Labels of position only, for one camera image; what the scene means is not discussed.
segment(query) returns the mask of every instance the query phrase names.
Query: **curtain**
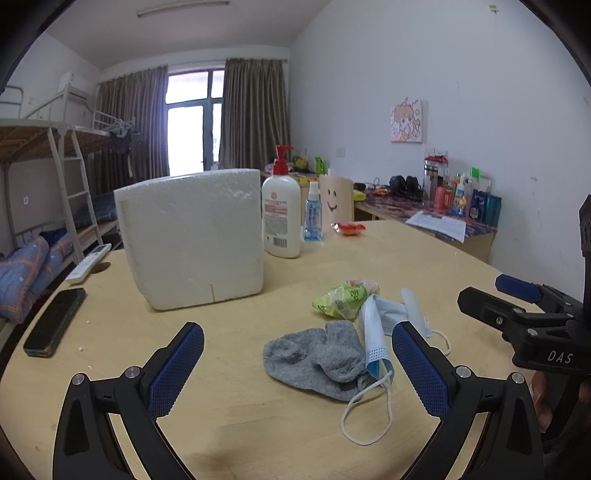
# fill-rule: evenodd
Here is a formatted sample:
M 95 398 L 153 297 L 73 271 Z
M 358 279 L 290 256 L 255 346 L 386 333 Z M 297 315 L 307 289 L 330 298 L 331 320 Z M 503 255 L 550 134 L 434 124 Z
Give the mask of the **curtain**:
M 223 85 L 219 168 L 257 168 L 289 144 L 281 60 L 229 59 Z
M 133 177 L 129 174 L 126 154 L 103 150 L 95 155 L 96 194 L 169 175 L 167 89 L 167 66 L 131 73 L 100 84 L 97 110 L 124 121 L 135 120 L 135 130 L 141 135 L 139 139 L 134 139 L 134 145 L 138 144 L 141 148 L 134 150 L 132 155 Z

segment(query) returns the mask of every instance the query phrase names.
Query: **window frame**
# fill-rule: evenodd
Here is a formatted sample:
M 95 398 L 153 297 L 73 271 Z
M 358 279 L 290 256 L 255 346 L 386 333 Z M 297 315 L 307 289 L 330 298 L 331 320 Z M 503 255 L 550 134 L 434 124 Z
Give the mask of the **window frame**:
M 218 69 L 199 69 L 189 70 L 187 72 L 171 73 L 170 77 L 178 75 L 186 75 L 188 73 L 203 73 L 207 72 L 207 98 L 199 100 L 185 100 L 184 102 L 165 103 L 166 116 L 168 122 L 168 112 L 173 108 L 183 108 L 188 106 L 202 106 L 203 107 L 203 171 L 209 171 L 213 166 L 213 105 L 223 103 L 223 95 L 220 98 L 212 98 L 213 87 L 213 72 L 224 71 L 223 68 Z

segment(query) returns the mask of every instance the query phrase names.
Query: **human hand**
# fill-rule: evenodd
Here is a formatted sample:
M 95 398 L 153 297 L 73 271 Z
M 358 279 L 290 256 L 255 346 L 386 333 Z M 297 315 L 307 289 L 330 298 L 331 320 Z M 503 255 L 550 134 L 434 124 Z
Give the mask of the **human hand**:
M 548 381 L 544 372 L 536 372 L 531 379 L 532 399 L 534 400 L 535 414 L 538 417 L 540 432 L 545 433 L 552 422 L 552 410 L 546 403 Z M 591 378 L 581 383 L 579 387 L 579 400 L 583 403 L 591 402 Z

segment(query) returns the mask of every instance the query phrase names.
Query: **white foam block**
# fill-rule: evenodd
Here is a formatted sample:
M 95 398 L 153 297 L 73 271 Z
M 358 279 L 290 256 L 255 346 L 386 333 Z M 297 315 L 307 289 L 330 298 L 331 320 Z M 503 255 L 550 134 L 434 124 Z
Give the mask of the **white foam block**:
M 135 284 L 155 309 L 262 290 L 258 170 L 148 180 L 116 190 L 115 202 Z

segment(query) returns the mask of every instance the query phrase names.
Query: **smiley face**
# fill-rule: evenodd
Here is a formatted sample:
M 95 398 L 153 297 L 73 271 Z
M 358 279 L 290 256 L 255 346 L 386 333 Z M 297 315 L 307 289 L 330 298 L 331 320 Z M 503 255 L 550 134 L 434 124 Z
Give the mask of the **smiley face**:
M 334 212 L 338 207 L 338 205 L 336 203 L 336 190 L 328 189 L 328 193 L 329 193 L 329 195 L 328 195 L 328 198 L 326 199 L 326 204 L 328 205 L 329 210 L 331 212 Z

